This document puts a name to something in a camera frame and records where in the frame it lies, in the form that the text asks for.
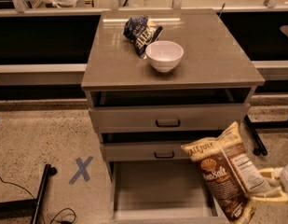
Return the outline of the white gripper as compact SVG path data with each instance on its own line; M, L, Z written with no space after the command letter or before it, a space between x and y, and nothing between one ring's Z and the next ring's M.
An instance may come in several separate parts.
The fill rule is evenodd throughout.
M251 194L250 199L255 202L269 204L287 204L288 203L288 164L280 168L264 168L259 173L266 178L280 179L281 187L262 193Z

